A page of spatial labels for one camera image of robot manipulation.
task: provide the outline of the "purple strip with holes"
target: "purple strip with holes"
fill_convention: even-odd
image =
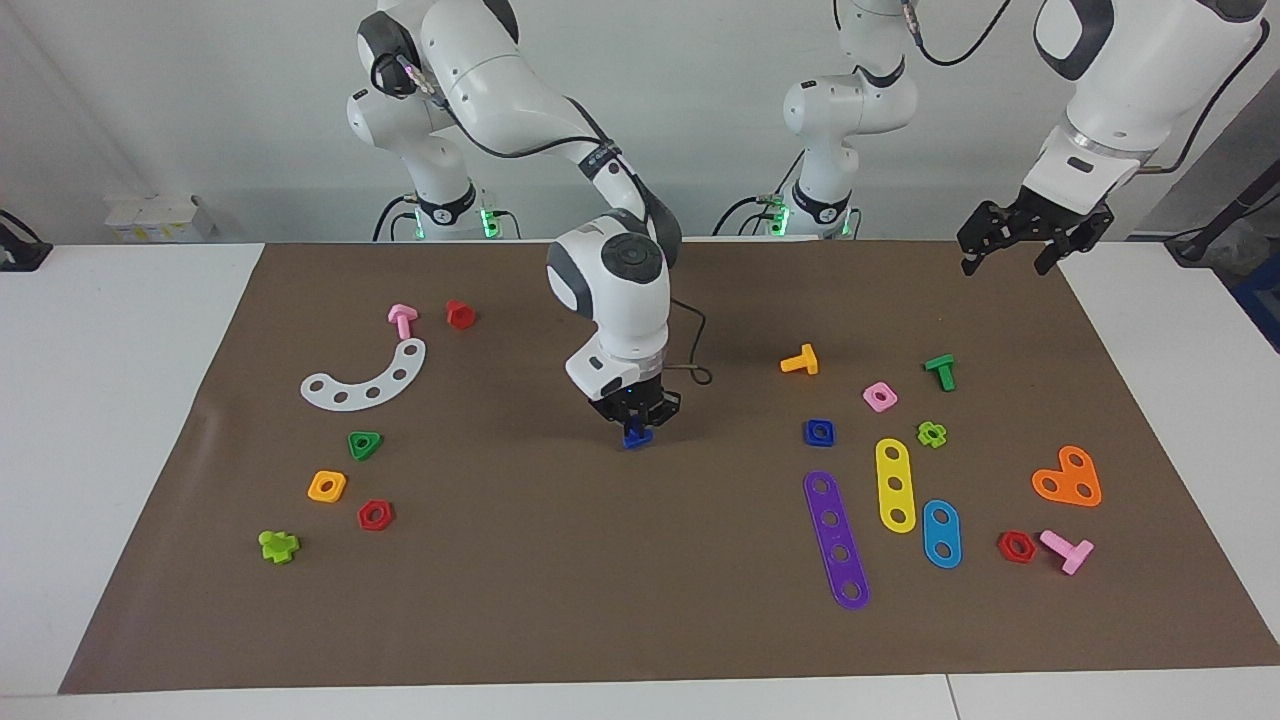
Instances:
[[[831,596],[846,610],[865,607],[872,600],[872,589],[867,584],[867,574],[863,571],[861,557],[858,556],[858,544],[854,543],[854,530],[845,516],[836,478],[822,470],[809,473],[804,478],[804,495],[809,501],[818,547],[822,548],[822,561],[827,566]]]

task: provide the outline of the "blue nut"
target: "blue nut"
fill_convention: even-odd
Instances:
[[[814,447],[836,445],[836,424],[831,420],[809,420],[804,424],[804,441]]]

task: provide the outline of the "plastic toy part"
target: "plastic toy part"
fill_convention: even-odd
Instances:
[[[451,300],[444,304],[444,319],[460,331],[465,331],[476,324],[476,311],[461,300]]]
[[[302,380],[302,397],[321,410],[355,413],[376,407],[399,395],[417,378],[426,361],[426,343],[416,337],[396,346],[392,364],[376,378],[348,384],[328,373],[316,373]]]
[[[916,430],[919,430],[919,434],[915,437],[920,441],[920,445],[937,450],[947,443],[947,429],[937,423],[925,420],[920,423]]]
[[[273,533],[271,530],[259,533],[257,544],[262,546],[262,560],[270,560],[276,565],[292,562],[293,553],[301,547],[298,538],[289,533]]]
[[[876,383],[863,391],[863,400],[872,406],[872,410],[883,413],[897,405],[897,393],[886,383]]]
[[[1021,530],[1004,533],[996,546],[1000,547],[1000,553],[1005,556],[1005,560],[1010,562],[1027,565],[1036,559],[1036,543],[1032,542],[1030,536]]]
[[[831,420],[809,420],[804,424],[804,441],[814,447],[836,445],[836,424]]]
[[[927,360],[924,369],[938,374],[938,382],[942,383],[943,392],[952,392],[956,388],[956,379],[951,374],[951,366],[955,364],[956,359],[954,356],[938,355],[933,360]]]
[[[351,451],[351,456],[356,462],[364,462],[369,457],[378,452],[378,448],[383,446],[383,436],[371,432],[355,432],[347,436],[347,450]]]
[[[385,500],[370,500],[360,507],[356,518],[360,520],[360,527],[366,530],[379,532],[385,530],[387,525],[392,524],[394,519],[394,512],[392,512],[392,503]]]
[[[1052,502],[1097,507],[1102,503],[1102,483],[1093,466],[1093,459],[1074,445],[1057,452],[1061,470],[1037,470],[1032,475],[1036,493]]]
[[[1080,544],[1071,544],[1053,530],[1041,533],[1041,542],[1062,556],[1062,571],[1068,575],[1074,575],[1080,569],[1080,565],[1084,565],[1084,559],[1093,552],[1092,542],[1080,541]]]
[[[964,560],[960,515],[945,500],[924,503],[924,556],[943,570],[954,570]]]
[[[387,313],[387,322],[396,325],[396,332],[401,340],[413,337],[413,333],[408,329],[408,324],[416,319],[417,310],[408,305],[392,305],[392,309]]]
[[[818,536],[822,562],[827,568],[831,597],[845,610],[865,607],[872,600],[872,588],[867,584],[867,573],[836,479],[820,470],[809,473],[804,479],[804,495],[809,502],[813,532]]]
[[[818,374],[818,355],[814,354],[813,346],[808,342],[800,346],[800,355],[795,357],[787,357],[781,363],[783,373],[794,373],[796,370],[804,370],[810,375]]]
[[[881,523],[895,533],[915,529],[915,491],[911,488],[911,457],[906,446],[887,437],[876,443],[876,487]]]
[[[347,475],[333,470],[320,470],[311,478],[307,497],[316,502],[338,502],[347,488]]]

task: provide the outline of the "red nut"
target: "red nut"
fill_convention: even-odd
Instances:
[[[1000,553],[1005,556],[1005,560],[1011,562],[1025,565],[1036,557],[1036,543],[1032,542],[1030,536],[1021,530],[1009,530],[1000,536],[997,544],[1000,546]]]
[[[385,500],[370,500],[356,512],[360,527],[366,530],[383,530],[392,524],[392,503]]]
[[[476,324],[476,311],[461,300],[451,300],[444,304],[444,319],[460,331],[465,331]]]

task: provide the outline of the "yellow bolt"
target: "yellow bolt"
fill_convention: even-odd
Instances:
[[[818,356],[813,352],[813,346],[808,342],[800,346],[800,355],[787,357],[781,363],[783,373],[805,370],[810,375],[818,374]]]

